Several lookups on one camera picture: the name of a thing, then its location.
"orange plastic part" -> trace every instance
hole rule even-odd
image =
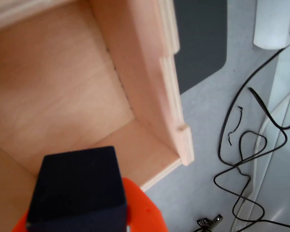
[[[160,210],[146,194],[131,180],[122,178],[127,203],[128,221],[131,232],[168,232]],[[28,232],[26,220],[28,212],[19,220],[12,232]]]

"gray carpet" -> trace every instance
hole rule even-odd
[[[181,95],[185,121],[192,130],[195,161],[188,167],[178,167],[146,192],[162,211],[170,232],[191,232],[198,228],[197,219],[214,218],[217,214],[221,214],[224,220],[213,232],[226,232],[231,228],[236,197],[218,189],[213,183],[213,176],[227,168],[217,157],[218,136],[238,88],[274,53],[253,45],[255,8],[254,0],[228,1],[227,62],[221,70]],[[270,96],[276,62],[270,63],[249,83],[265,103]],[[248,90],[244,90],[236,105],[244,108],[242,123],[232,134],[234,145],[230,146],[225,136],[222,147],[224,159],[232,162],[239,161],[239,135],[247,129],[258,131],[264,118],[262,109]],[[232,131],[238,119],[239,111],[234,108],[226,131]],[[244,155],[252,154],[255,141],[256,137],[247,137]],[[244,171],[249,172],[250,169],[248,165]],[[218,180],[224,187],[237,192],[245,181],[236,171]]]

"dark gray mat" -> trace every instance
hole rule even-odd
[[[227,57],[227,0],[174,0],[180,51],[180,93],[223,67]]]

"plywood drawer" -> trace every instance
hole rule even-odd
[[[113,145],[143,190],[193,161],[178,49],[171,0],[0,1],[0,208],[11,224],[47,154]]]

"black sponge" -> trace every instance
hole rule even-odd
[[[45,156],[29,232],[125,232],[127,201],[112,146]]]

